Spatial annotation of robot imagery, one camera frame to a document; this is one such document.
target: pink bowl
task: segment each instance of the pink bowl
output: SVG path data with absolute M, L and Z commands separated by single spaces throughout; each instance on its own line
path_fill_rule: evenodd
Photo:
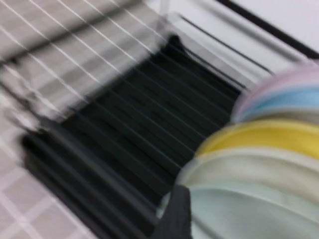
M 319 65 L 303 64 L 269 79 L 265 79 L 261 84 L 241 94 L 232 112 L 232 119 L 236 118 L 245 108 L 252 105 L 258 99 L 283 88 L 294 88 L 299 86 L 319 84 Z

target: blue bowl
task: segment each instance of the blue bowl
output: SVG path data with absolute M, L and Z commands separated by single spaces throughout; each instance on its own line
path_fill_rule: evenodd
M 274 113 L 295 112 L 306 114 L 307 109 L 319 112 L 319 87 L 301 87 L 276 92 L 255 102 L 251 107 L 243 111 L 235 122 L 250 121 L 256 118 L 266 117 Z

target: stack of pastel bowls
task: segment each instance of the stack of pastel bowls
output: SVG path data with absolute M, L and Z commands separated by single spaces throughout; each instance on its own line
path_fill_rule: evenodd
M 243 92 L 231 122 L 176 180 L 190 189 L 193 238 L 319 238 L 319 66 Z

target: tiled floor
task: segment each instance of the tiled floor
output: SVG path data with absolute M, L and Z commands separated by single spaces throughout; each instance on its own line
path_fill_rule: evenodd
M 123 0 L 0 0 L 0 57 L 28 48 L 34 39 L 46 38 L 85 20 L 91 13 L 115 7 Z M 128 57 L 130 44 L 121 43 L 128 32 L 152 22 L 156 14 L 144 5 L 116 16 L 67 41 L 30 54 L 23 59 L 32 87 L 38 89 L 38 107 L 45 114 L 59 114 L 66 104 L 78 101 L 84 92 L 104 84 L 122 68 L 138 60 Z M 1 80 L 22 92 L 19 77 L 10 69 Z M 25 82 L 27 74 L 22 74 Z M 1 239 L 88 239 L 92 233 L 46 188 L 21 166 L 23 152 L 17 139 L 21 129 L 5 119 L 13 103 L 0 92 L 0 238 Z

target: yellow bowl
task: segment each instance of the yellow bowl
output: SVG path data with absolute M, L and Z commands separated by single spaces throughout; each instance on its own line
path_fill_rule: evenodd
M 240 146 L 277 147 L 319 159 L 319 127 L 296 120 L 259 120 L 226 127 L 207 138 L 195 156 Z

